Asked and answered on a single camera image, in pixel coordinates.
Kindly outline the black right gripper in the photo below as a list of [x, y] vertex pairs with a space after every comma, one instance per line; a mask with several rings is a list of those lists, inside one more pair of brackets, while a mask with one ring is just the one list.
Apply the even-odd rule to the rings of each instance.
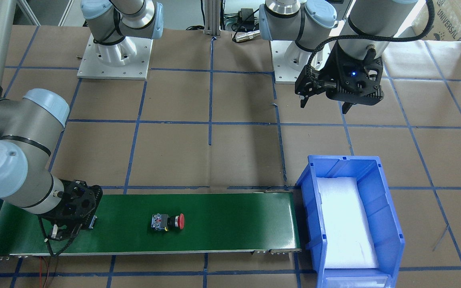
[[58, 192], [59, 204], [47, 213], [38, 215], [52, 224], [46, 235], [49, 240], [74, 239], [81, 230], [92, 228], [95, 213], [103, 196], [99, 185], [88, 186], [81, 180], [62, 180], [63, 192]]

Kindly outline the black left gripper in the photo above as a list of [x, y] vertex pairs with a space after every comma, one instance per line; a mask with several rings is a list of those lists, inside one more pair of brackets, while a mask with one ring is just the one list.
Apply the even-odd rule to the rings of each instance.
[[[310, 64], [306, 64], [295, 82], [295, 93], [300, 98], [300, 106], [305, 108], [309, 97], [321, 94], [327, 90], [335, 89], [335, 81], [319, 80], [319, 71], [314, 69]], [[341, 105], [342, 114], [347, 114], [355, 103], [344, 102]]]

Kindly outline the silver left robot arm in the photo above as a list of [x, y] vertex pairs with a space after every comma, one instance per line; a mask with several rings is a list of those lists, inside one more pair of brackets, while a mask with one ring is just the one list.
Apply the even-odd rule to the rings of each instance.
[[291, 42], [293, 67], [299, 71], [294, 92], [304, 108], [310, 97], [325, 94], [342, 102], [342, 113], [353, 105], [373, 106], [384, 98], [382, 54], [390, 42], [411, 42], [395, 34], [415, 0], [357, 0], [325, 64], [317, 55], [330, 43], [331, 29], [341, 20], [326, 0], [267, 0], [259, 7], [259, 29], [264, 40]]

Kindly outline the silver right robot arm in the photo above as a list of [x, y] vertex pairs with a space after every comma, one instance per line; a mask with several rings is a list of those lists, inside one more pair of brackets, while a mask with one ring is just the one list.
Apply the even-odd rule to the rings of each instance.
[[49, 221], [47, 240], [70, 240], [92, 228], [102, 189], [45, 168], [70, 112], [61, 96], [45, 89], [31, 89], [19, 101], [2, 96], [15, 7], [14, 0], [0, 0], [0, 199]]

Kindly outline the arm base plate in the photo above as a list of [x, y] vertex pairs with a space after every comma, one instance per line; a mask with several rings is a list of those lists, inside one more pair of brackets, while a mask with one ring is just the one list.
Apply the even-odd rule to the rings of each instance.
[[294, 84], [311, 53], [301, 50], [294, 41], [271, 41], [275, 82]]
[[113, 46], [88, 43], [77, 76], [85, 79], [146, 80], [153, 40], [126, 37]]

